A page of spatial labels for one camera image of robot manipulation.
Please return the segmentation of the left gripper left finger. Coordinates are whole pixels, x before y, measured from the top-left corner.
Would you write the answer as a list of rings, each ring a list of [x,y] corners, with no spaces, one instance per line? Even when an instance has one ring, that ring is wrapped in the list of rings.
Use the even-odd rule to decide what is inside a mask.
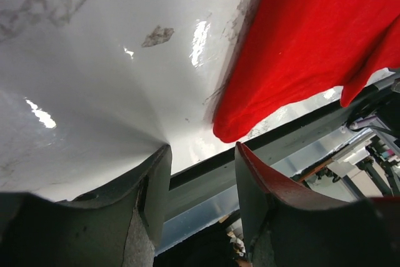
[[[72,246],[64,266],[152,266],[161,239],[172,151],[161,146],[139,166],[72,201]]]

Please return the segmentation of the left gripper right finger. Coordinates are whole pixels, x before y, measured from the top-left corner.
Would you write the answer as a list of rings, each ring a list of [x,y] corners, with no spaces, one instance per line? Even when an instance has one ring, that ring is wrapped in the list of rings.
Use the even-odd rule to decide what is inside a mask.
[[[247,256],[254,266],[359,266],[366,257],[348,202],[325,196],[236,144],[235,170]]]

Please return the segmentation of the red t-shirt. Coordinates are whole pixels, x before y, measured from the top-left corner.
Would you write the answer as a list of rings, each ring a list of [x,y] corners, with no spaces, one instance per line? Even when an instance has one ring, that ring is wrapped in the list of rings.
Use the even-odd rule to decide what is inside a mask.
[[[261,0],[213,120],[232,143],[279,108],[399,67],[399,0]]]

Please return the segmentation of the aluminium frame rail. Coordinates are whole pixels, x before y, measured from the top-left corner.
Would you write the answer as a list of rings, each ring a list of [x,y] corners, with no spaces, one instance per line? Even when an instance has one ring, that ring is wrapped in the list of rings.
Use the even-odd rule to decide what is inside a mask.
[[[223,216],[240,211],[245,232],[255,237],[273,201],[296,209],[342,206],[301,186],[312,163],[368,139],[370,126],[351,131],[341,117],[303,116],[172,176],[161,254]]]

